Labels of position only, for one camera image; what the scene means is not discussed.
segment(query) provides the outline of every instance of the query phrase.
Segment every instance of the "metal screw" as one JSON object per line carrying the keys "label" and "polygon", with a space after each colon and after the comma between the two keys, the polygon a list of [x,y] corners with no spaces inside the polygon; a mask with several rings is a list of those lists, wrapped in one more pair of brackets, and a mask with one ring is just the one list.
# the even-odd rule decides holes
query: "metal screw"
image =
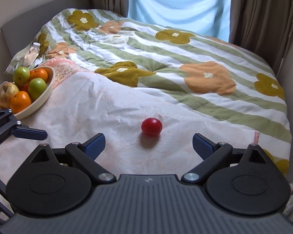
{"label": "metal screw", "polygon": [[183,177],[187,181],[196,181],[200,178],[200,176],[197,175],[196,173],[186,173],[185,175],[183,175]]}
{"label": "metal screw", "polygon": [[114,178],[114,175],[110,173],[101,173],[98,178],[102,181],[111,181]]}

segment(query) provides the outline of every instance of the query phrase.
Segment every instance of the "sheer blue fabric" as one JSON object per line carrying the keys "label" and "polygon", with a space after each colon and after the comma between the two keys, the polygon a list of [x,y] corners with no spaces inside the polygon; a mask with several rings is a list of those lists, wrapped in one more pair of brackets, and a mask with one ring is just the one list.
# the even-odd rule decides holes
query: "sheer blue fabric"
{"label": "sheer blue fabric", "polygon": [[129,0],[128,17],[229,40],[231,0]]}

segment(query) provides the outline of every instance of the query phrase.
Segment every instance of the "gray ribbed panel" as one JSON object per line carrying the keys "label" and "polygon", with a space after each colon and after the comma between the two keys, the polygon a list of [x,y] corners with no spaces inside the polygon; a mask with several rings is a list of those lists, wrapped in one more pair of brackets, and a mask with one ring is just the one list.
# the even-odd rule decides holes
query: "gray ribbed panel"
{"label": "gray ribbed panel", "polygon": [[98,186],[87,203],[75,211],[50,219],[16,215],[0,231],[3,234],[293,234],[293,225],[280,214],[248,219],[226,214],[210,204],[199,187],[183,185],[174,175],[122,175],[114,184]]}

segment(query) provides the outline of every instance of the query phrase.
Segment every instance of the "gray headboard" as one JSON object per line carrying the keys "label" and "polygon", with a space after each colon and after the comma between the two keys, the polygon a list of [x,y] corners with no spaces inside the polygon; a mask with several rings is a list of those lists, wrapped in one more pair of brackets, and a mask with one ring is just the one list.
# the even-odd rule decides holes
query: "gray headboard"
{"label": "gray headboard", "polygon": [[1,27],[12,57],[33,41],[41,27],[67,8],[89,9],[89,0],[55,0],[31,9]]}

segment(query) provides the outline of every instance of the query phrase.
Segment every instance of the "red ball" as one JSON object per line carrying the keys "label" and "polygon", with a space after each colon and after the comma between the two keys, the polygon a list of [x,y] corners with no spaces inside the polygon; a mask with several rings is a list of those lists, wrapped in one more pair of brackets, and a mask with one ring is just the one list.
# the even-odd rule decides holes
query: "red ball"
{"label": "red ball", "polygon": [[157,118],[147,118],[142,122],[141,129],[144,134],[156,137],[160,135],[163,129],[163,124]]}

